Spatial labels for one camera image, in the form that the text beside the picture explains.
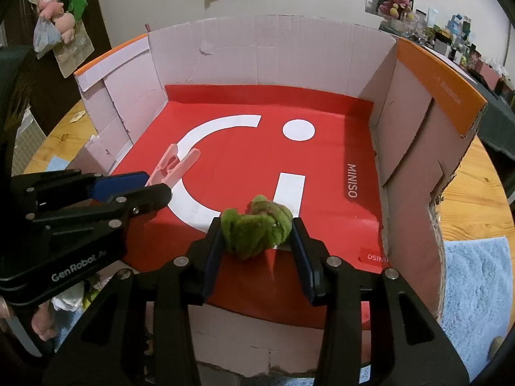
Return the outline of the person's left hand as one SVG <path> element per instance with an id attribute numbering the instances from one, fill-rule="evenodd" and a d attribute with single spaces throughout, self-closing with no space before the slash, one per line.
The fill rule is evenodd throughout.
<path id="1" fill-rule="evenodd" d="M 15 319 L 14 310 L 3 297 L 0 298 L 0 301 L 1 318 L 9 322 L 13 321 Z M 31 326 L 34 333 L 44 342 L 57 336 L 58 329 L 55 323 L 55 309 L 51 301 L 46 301 L 38 306 L 38 310 L 32 316 Z"/>

